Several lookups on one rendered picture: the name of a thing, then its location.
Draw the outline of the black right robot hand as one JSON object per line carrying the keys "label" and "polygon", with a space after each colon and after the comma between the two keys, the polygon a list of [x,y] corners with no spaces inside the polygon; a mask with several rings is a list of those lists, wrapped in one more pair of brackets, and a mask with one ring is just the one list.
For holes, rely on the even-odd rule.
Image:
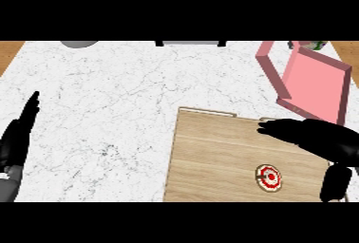
{"label": "black right robot hand", "polygon": [[359,167],[359,133],[329,121],[281,119],[259,123],[261,134],[296,144],[333,162],[329,167],[320,199],[329,202],[346,196],[352,178],[351,167]]}

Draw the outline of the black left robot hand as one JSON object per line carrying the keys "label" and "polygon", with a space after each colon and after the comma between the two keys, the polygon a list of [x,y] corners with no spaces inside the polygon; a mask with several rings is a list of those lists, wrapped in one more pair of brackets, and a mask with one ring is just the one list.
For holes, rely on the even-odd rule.
{"label": "black left robot hand", "polygon": [[12,120],[0,138],[0,173],[11,166],[23,166],[27,160],[30,134],[36,123],[41,92],[36,91],[24,106],[21,116]]}

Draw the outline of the pink cardboard box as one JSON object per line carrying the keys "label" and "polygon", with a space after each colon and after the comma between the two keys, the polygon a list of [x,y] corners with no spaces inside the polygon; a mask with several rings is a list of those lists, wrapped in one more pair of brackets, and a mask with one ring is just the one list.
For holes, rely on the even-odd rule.
{"label": "pink cardboard box", "polygon": [[280,76],[270,59],[274,41],[264,41],[256,59],[278,93],[277,103],[306,119],[346,124],[352,66],[293,41],[290,60]]}

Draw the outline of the wooden tray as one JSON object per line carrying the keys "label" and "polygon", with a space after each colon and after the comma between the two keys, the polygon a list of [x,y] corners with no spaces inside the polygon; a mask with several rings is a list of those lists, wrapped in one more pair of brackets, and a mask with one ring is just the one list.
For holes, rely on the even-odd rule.
{"label": "wooden tray", "polygon": [[[330,162],[258,132],[265,119],[181,107],[165,199],[168,201],[320,201]],[[283,189],[268,193],[256,169],[274,165]]]}

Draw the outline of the green and white object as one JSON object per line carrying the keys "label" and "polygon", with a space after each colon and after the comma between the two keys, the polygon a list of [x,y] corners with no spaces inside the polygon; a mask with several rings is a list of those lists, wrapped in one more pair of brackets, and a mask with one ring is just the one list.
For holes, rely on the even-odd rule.
{"label": "green and white object", "polygon": [[[329,41],[312,41],[309,44],[302,45],[302,47],[308,48],[309,50],[321,50],[327,45]],[[289,41],[290,49],[295,48],[293,41]]]}

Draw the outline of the grey round object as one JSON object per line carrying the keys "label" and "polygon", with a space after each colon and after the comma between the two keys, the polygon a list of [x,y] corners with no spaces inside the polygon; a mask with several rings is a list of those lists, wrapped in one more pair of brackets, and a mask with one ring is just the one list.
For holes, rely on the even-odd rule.
{"label": "grey round object", "polygon": [[91,47],[98,41],[61,41],[61,43],[70,48]]}

